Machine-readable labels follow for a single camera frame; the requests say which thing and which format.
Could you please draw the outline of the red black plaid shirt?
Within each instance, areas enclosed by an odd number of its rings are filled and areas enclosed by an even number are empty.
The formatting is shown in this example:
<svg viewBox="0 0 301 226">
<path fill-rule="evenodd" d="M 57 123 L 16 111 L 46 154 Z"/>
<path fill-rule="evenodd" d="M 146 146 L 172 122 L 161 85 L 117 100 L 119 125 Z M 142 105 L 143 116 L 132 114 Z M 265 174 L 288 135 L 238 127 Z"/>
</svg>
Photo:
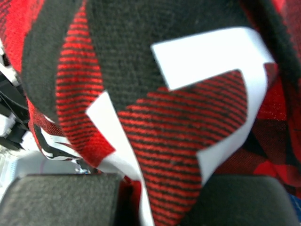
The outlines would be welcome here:
<svg viewBox="0 0 301 226">
<path fill-rule="evenodd" d="M 300 1 L 3 0 L 0 47 L 37 146 L 121 177 L 114 223 L 181 226 L 215 175 L 301 199 Z"/>
</svg>

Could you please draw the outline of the blue plaid shirt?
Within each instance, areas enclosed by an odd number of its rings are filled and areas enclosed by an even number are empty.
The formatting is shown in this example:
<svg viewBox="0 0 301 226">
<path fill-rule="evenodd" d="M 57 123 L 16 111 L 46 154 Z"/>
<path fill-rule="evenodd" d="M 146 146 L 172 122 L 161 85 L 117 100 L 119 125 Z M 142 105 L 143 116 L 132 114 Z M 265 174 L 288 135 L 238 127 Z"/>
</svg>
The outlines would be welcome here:
<svg viewBox="0 0 301 226">
<path fill-rule="evenodd" d="M 301 217 L 301 200 L 300 198 L 294 196 L 294 195 L 289 195 L 291 202 L 296 210 L 296 213 L 299 217 Z"/>
</svg>

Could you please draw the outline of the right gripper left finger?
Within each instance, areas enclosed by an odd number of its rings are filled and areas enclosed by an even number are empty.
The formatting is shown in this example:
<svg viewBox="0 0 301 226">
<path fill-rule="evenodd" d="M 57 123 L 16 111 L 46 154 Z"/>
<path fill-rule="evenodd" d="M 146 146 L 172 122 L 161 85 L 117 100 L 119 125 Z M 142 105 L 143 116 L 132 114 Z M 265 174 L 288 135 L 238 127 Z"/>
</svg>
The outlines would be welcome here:
<svg viewBox="0 0 301 226">
<path fill-rule="evenodd" d="M 28 175 L 15 179 L 0 203 L 2 226 L 112 226 L 121 177 Z"/>
</svg>

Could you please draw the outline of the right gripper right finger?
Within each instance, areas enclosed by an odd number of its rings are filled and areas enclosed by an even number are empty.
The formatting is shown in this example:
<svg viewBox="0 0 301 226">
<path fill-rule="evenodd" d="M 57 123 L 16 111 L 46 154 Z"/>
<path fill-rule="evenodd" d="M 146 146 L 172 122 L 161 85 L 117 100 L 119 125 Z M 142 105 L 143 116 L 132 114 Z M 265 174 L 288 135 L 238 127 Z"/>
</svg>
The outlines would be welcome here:
<svg viewBox="0 0 301 226">
<path fill-rule="evenodd" d="M 298 226 L 284 187 L 266 176 L 215 175 L 182 226 Z"/>
</svg>

